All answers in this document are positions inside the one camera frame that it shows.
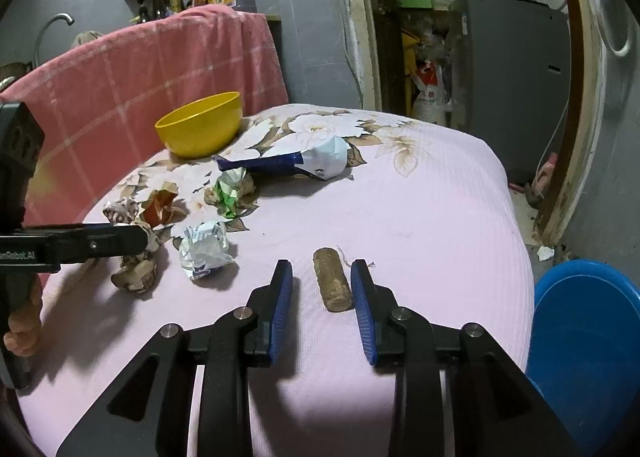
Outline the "left hand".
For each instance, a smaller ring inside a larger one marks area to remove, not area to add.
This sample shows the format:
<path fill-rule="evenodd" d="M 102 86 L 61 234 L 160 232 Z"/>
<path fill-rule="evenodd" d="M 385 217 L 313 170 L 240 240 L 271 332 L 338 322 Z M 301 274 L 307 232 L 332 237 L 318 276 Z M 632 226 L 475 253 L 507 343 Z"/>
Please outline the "left hand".
<path fill-rule="evenodd" d="M 29 298 L 9 316 L 9 331 L 3 336 L 7 350 L 17 357 L 30 357 L 39 347 L 41 336 L 42 286 L 38 275 L 30 286 Z"/>

